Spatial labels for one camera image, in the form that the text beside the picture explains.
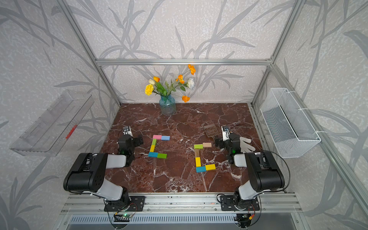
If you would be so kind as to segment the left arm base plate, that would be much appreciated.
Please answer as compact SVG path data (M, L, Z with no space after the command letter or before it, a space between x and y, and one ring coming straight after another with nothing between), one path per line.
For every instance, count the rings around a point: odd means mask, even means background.
M142 212L145 196L130 196L124 200L118 201L106 201L104 208L105 212L118 212L118 211L128 211L128 212Z

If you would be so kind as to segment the yellow block front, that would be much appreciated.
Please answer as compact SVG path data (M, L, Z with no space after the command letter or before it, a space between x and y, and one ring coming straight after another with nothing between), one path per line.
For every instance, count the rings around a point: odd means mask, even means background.
M196 165L196 167L201 167L201 159L200 159L200 157L196 157L195 158L195 165Z

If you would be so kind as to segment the yellow block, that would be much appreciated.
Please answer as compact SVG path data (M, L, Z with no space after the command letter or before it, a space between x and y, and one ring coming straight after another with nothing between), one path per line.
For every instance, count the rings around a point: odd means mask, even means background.
M196 167L201 167L201 159L200 159L200 157L196 157L195 158L195 165L196 165Z
M212 171L216 169L215 164L208 164L205 166L206 171Z

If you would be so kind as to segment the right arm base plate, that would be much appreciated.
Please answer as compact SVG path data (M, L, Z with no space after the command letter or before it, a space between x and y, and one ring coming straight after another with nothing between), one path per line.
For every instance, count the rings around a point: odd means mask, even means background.
M235 198L234 195L220 194L217 200L222 211L259 211L261 209L258 198L242 200Z

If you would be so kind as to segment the teal block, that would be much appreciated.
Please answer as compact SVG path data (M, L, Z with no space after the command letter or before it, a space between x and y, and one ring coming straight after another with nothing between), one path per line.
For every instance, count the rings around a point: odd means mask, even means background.
M157 158L158 157L158 153L157 152L149 152L148 156L149 157L152 157L152 158Z
M196 168L196 172L198 172L198 173L202 173L202 172L206 172L207 170L206 170L206 167L205 166L201 166L201 167L197 167Z

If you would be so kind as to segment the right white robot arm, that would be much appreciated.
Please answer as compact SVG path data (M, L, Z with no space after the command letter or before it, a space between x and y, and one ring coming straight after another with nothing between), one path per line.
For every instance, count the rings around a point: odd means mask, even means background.
M225 149L228 161L240 168L246 168L249 180L239 186L234 193L234 201L248 201L263 192L279 192L285 189L285 178L274 153L268 150L256 151L251 140L235 133L223 133L215 137L215 146Z

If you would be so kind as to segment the light blue block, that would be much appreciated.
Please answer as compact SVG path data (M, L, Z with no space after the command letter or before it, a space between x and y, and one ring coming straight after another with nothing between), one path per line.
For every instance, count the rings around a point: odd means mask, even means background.
M170 140L170 136L162 136L161 140L163 141L169 141Z

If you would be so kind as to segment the pink block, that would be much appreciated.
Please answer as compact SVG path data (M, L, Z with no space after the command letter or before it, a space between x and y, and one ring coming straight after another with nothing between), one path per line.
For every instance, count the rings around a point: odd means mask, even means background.
M162 139L162 135L154 135L152 138L153 139L156 139L156 140L161 140Z

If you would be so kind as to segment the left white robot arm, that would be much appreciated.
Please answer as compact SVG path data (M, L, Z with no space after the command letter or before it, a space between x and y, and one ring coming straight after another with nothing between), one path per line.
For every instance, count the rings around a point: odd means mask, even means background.
M118 154L81 153L67 173L63 188L71 193L89 192L110 202L129 202L127 189L105 179L107 169L129 167L135 159L134 150L143 138L125 134L118 139Z

